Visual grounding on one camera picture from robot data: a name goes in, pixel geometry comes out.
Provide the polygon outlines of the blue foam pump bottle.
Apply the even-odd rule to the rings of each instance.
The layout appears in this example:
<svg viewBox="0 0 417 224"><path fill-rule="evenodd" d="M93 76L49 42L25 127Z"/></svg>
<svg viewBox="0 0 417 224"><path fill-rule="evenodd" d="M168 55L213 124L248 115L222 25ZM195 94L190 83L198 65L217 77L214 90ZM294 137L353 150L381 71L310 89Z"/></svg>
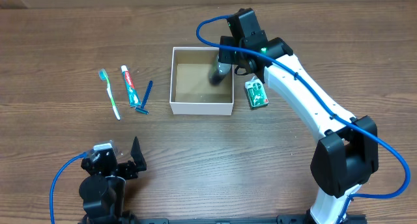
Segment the blue foam pump bottle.
<svg viewBox="0 0 417 224"><path fill-rule="evenodd" d="M232 65L228 63L221 63L219 55L217 55L208 72L209 83L211 85L219 85L228 73L230 73L231 69Z"/></svg>

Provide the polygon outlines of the blue disposable razor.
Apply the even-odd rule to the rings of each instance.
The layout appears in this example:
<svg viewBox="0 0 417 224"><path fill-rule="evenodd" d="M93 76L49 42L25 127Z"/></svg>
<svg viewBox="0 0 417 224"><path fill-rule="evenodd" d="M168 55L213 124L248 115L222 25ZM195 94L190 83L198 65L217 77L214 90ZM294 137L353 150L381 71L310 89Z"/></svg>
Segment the blue disposable razor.
<svg viewBox="0 0 417 224"><path fill-rule="evenodd" d="M144 115L148 115L149 114L149 112L145 109L145 105L147 103L147 100L149 99L149 95L151 93L152 86L153 86L153 82L152 81L149 81L149 84L148 84L147 89L145 91L145 95L144 95L144 97L142 99L141 105L138 105L138 106L135 107L135 110L137 112L142 113Z"/></svg>

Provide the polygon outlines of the teal Colgate toothpaste tube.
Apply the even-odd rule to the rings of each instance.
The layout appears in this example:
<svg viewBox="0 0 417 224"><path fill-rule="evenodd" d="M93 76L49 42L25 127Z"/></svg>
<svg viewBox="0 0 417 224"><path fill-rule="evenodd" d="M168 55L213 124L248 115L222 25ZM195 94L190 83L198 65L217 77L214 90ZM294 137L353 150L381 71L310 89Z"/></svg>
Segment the teal Colgate toothpaste tube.
<svg viewBox="0 0 417 224"><path fill-rule="evenodd" d="M136 107L141 105L141 101L137 94L136 88L134 87L128 67L126 65L122 65L121 72L126 85L130 107Z"/></svg>

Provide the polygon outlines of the green white toothbrush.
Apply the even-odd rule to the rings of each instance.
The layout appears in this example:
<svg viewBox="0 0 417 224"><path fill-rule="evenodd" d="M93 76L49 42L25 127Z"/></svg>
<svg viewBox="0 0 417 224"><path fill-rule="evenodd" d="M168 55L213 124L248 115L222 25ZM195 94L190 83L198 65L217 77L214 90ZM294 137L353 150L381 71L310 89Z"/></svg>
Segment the green white toothbrush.
<svg viewBox="0 0 417 224"><path fill-rule="evenodd" d="M113 94L112 94L112 91L111 91L111 84L110 84L109 76L108 76L106 70L105 69L101 69L98 72L98 75L99 75L99 77L100 77L100 79L102 81L105 81L106 82L106 85L107 85L106 91L107 91L108 97L109 97L109 99L111 101L112 109L113 109L113 112L115 114L116 119L117 120L121 120L121 116L119 114L119 111L117 109L117 106L116 106L115 101L114 101L114 98L113 98Z"/></svg>

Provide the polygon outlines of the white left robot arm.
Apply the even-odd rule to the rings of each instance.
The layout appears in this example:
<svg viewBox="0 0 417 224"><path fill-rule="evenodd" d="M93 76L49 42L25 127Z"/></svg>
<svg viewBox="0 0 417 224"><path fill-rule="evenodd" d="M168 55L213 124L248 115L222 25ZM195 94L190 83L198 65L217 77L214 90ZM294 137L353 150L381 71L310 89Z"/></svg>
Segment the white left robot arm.
<svg viewBox="0 0 417 224"><path fill-rule="evenodd" d="M81 168L89 176L79 187L85 216L83 223L139 223L131 211L124 211L126 181L147 170L139 140L134 138L131 160L119 163L113 142L95 145L82 159Z"/></svg>

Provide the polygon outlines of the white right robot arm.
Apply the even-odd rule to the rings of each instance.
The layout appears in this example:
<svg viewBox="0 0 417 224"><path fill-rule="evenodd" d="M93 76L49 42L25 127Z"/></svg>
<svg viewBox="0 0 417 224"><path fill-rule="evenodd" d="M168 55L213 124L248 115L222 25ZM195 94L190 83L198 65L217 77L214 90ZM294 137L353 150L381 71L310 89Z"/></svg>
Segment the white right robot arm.
<svg viewBox="0 0 417 224"><path fill-rule="evenodd" d="M231 36L222 36L218 60L254 74L258 85L280 94L308 127L316 148L310 170L319 190L304 215L280 216L288 223L366 223L347 208L358 190L379 168L377 126L369 117L355 117L327 95L308 75L291 47L281 38L269 40L254 10L240 9L225 20Z"/></svg>

